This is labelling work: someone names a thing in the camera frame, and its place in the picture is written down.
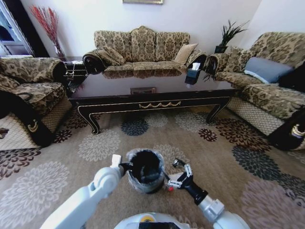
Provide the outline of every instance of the floral rug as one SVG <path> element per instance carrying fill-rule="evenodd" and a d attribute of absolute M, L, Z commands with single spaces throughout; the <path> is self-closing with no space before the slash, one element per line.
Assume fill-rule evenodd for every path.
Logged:
<path fill-rule="evenodd" d="M 95 173 L 111 164 L 112 154 L 153 148 L 171 162 L 190 163 L 195 182 L 239 214 L 253 229 L 305 228 L 305 152 L 270 146 L 249 124 L 228 110 L 205 122 L 209 107 L 97 115 L 102 132 L 73 110 L 54 143 L 41 149 L 0 151 L 0 228 L 37 229 Z M 184 190 L 141 194 L 121 179 L 86 223 L 112 229 L 124 218 L 160 212 L 191 228 L 212 228 Z"/>

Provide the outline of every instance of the plastic bag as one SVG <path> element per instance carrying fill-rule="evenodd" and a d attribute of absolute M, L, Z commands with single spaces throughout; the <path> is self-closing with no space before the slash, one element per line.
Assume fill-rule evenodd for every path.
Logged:
<path fill-rule="evenodd" d="M 127 154 L 132 163 L 132 171 L 128 171 L 129 183 L 139 192 L 154 193 L 162 187 L 164 181 L 164 159 L 152 149 L 133 149 Z"/>

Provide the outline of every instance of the loveseat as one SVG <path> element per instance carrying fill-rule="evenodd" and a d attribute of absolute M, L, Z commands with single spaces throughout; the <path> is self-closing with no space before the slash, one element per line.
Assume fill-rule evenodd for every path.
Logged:
<path fill-rule="evenodd" d="M 205 52 L 193 51 L 185 64 L 172 60 L 183 44 L 188 44 L 190 35 L 185 32 L 155 32 L 141 26 L 131 32 L 96 31 L 94 42 L 96 49 L 83 57 L 88 73 L 103 71 L 139 71 L 187 69 L 193 62 L 200 62 L 201 67 L 206 59 Z M 126 60 L 125 64 L 114 66 L 102 55 L 103 47 L 115 49 Z"/>
<path fill-rule="evenodd" d="M 257 39 L 249 51 L 252 56 L 296 68 L 305 60 L 305 33 L 267 32 Z M 218 80 L 228 81 L 242 89 L 227 107 L 269 139 L 274 137 L 274 133 L 280 139 L 281 135 L 276 130 L 293 123 L 295 114 L 304 110 L 305 93 L 280 87 L 277 83 L 263 83 L 244 74 L 244 66 L 250 56 L 228 63 L 230 55 L 230 52 L 213 54 L 208 57 L 205 65 L 206 71 L 215 74 Z M 239 72 L 234 71 L 236 67 L 240 69 Z M 304 143 L 303 141 L 297 149 L 305 148 Z"/>
<path fill-rule="evenodd" d="M 0 59 L 0 150 L 48 146 L 71 108 L 62 61 Z"/>

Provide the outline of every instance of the beige pillow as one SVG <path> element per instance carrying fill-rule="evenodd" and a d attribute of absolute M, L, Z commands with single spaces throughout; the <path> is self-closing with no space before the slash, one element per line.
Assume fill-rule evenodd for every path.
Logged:
<path fill-rule="evenodd" d="M 105 50 L 98 50 L 96 52 L 102 60 L 104 60 L 107 64 L 110 64 L 112 66 L 118 66 L 120 63 L 118 63 L 115 59 L 113 59 Z"/>
<path fill-rule="evenodd" d="M 174 62 L 179 64 L 185 64 L 187 60 L 189 59 L 192 51 L 196 48 L 198 44 L 184 44 L 179 52 L 177 53 L 176 58 L 174 59 Z"/>
<path fill-rule="evenodd" d="M 253 51 L 231 47 L 231 54 L 224 68 L 224 72 L 243 72 L 248 60 L 253 56 L 255 56 Z"/>
<path fill-rule="evenodd" d="M 103 49 L 111 56 L 111 58 L 115 59 L 119 64 L 125 64 L 126 61 L 121 54 L 119 54 L 115 49 L 107 46 L 103 46 Z"/>

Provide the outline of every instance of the red dried branches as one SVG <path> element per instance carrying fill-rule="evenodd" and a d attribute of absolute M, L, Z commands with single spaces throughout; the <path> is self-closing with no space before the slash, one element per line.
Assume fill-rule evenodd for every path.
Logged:
<path fill-rule="evenodd" d="M 31 6 L 30 11 L 33 16 L 38 20 L 40 25 L 46 31 L 50 40 L 55 44 L 57 42 L 57 24 L 58 16 L 50 7 L 36 7 Z"/>

